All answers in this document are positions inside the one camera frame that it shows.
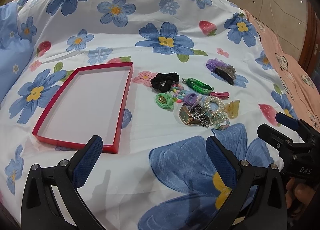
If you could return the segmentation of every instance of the yellow flower center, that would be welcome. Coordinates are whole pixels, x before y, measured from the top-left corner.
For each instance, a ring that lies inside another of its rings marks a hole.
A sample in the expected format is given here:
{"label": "yellow flower center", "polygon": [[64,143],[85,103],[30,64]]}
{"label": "yellow flower center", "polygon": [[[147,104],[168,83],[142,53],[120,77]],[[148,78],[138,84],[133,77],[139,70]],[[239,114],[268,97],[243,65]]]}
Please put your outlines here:
{"label": "yellow flower center", "polygon": [[269,64],[269,63],[270,63],[270,62],[269,62],[269,59],[266,58],[266,57],[264,57],[264,58],[262,59],[262,62],[263,62],[264,64]]}
{"label": "yellow flower center", "polygon": [[166,37],[159,37],[158,38],[160,41],[160,45],[162,46],[168,46],[168,47],[174,47],[173,43],[173,39],[172,38],[166,38]]}
{"label": "yellow flower center", "polygon": [[289,117],[291,117],[291,118],[292,118],[292,115],[291,115],[291,114],[289,114],[289,110],[288,110],[288,109],[284,109],[284,113],[285,113],[285,115],[287,115],[287,116],[289,116]]}
{"label": "yellow flower center", "polygon": [[248,28],[244,22],[238,22],[237,26],[240,32],[248,31]]}
{"label": "yellow flower center", "polygon": [[212,180],[213,180],[214,187],[221,192],[220,195],[217,197],[216,203],[215,203],[216,209],[220,209],[220,207],[222,207],[223,203],[226,201],[228,195],[231,193],[232,189],[227,187],[223,183],[218,172],[216,172],[213,175]]}
{"label": "yellow flower center", "polygon": [[77,37],[76,39],[75,39],[75,44],[80,44],[82,42],[82,38],[79,38],[79,37]]}
{"label": "yellow flower center", "polygon": [[118,7],[113,7],[113,8],[111,9],[112,14],[114,14],[114,15],[119,14],[120,11],[121,11],[121,10],[120,10]]}
{"label": "yellow flower center", "polygon": [[10,176],[12,178],[13,182],[16,180],[16,170],[13,171],[12,175]]}
{"label": "yellow flower center", "polygon": [[30,102],[31,100],[37,100],[41,96],[41,92],[43,90],[43,86],[35,87],[32,89],[31,94],[27,97],[27,102]]}

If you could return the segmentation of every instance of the bed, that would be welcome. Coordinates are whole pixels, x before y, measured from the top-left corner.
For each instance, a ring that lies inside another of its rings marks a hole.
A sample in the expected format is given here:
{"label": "bed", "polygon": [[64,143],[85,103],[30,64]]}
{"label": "bed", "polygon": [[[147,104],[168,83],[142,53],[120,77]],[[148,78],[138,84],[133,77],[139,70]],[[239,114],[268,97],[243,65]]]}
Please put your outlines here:
{"label": "bed", "polygon": [[[0,190],[2,204],[18,222],[30,167],[56,166],[74,154],[37,141],[32,130],[78,67],[123,61],[134,66],[119,153],[103,153],[78,189],[106,229],[203,229],[230,193],[206,154],[207,137],[215,135],[239,159],[281,169],[277,150],[257,138],[257,127],[266,123],[301,142],[276,122],[275,114],[283,112],[318,129],[320,96],[308,75],[283,53],[275,34],[229,1],[16,0],[8,5],[16,22],[1,19],[8,37],[0,41],[3,52],[18,57],[1,67],[8,68],[6,81],[12,84],[0,110]],[[19,54],[10,39],[20,45]],[[212,63],[232,65],[235,85],[210,71]],[[225,130],[184,125],[182,104],[175,102],[172,111],[160,108],[150,87],[157,73],[170,72],[229,92],[223,102],[239,100],[238,116]],[[95,90],[94,84],[84,88],[92,94],[88,104],[95,104]]]}

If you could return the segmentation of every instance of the metal screw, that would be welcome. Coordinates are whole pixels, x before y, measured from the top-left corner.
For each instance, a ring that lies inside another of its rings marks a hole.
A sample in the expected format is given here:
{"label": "metal screw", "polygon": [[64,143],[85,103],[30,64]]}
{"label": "metal screw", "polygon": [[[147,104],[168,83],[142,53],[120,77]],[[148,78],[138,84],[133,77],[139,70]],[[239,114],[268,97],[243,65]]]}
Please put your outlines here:
{"label": "metal screw", "polygon": [[270,167],[271,167],[272,169],[277,169],[277,168],[278,168],[278,166],[277,166],[276,164],[274,164],[274,163],[272,163],[272,164],[270,165]]}
{"label": "metal screw", "polygon": [[36,170],[38,167],[39,167],[38,164],[33,164],[33,165],[31,166],[31,169],[32,169],[32,170]]}
{"label": "metal screw", "polygon": [[63,161],[60,161],[60,166],[61,167],[64,167],[68,164],[68,161],[67,160],[63,160]]}
{"label": "metal screw", "polygon": [[247,162],[246,160],[242,160],[240,161],[240,164],[244,167],[247,167],[249,165],[249,162]]}

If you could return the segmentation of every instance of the green braided bracelet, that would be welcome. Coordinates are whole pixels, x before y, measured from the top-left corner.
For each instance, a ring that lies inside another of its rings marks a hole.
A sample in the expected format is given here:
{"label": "green braided bracelet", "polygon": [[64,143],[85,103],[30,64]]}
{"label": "green braided bracelet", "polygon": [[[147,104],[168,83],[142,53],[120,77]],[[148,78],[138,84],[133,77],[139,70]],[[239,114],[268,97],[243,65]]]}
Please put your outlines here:
{"label": "green braided bracelet", "polygon": [[200,94],[210,94],[214,88],[210,85],[207,85],[205,83],[202,83],[201,81],[194,79],[194,78],[188,78],[188,79],[182,79],[183,83],[186,83],[187,86],[195,90],[196,92]]}
{"label": "green braided bracelet", "polygon": [[158,93],[156,95],[156,103],[157,105],[159,105],[159,107],[163,108],[163,109],[171,109],[173,110],[173,98],[171,96],[170,93],[166,94],[166,93]]}

